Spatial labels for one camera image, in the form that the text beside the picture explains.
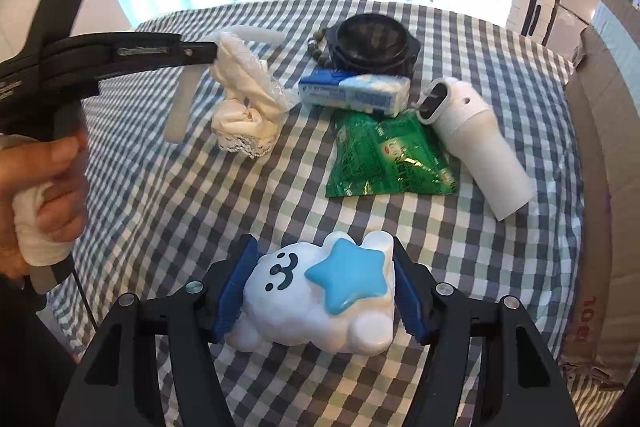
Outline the person's left hand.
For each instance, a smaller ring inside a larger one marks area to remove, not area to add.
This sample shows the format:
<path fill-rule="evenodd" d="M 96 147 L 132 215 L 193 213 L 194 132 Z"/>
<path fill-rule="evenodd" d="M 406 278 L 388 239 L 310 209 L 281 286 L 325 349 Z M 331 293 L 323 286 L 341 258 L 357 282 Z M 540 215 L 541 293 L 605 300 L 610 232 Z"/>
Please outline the person's left hand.
<path fill-rule="evenodd" d="M 1 274 L 21 280 L 42 260 L 52 260 L 51 246 L 72 245 L 81 236 L 88 220 L 86 177 L 88 134 L 81 129 L 74 135 L 53 142 L 39 142 L 21 135 L 1 138 Z M 25 221 L 37 231 L 44 248 L 26 247 L 17 237 L 15 199 L 27 193 L 35 196 L 35 213 Z"/>

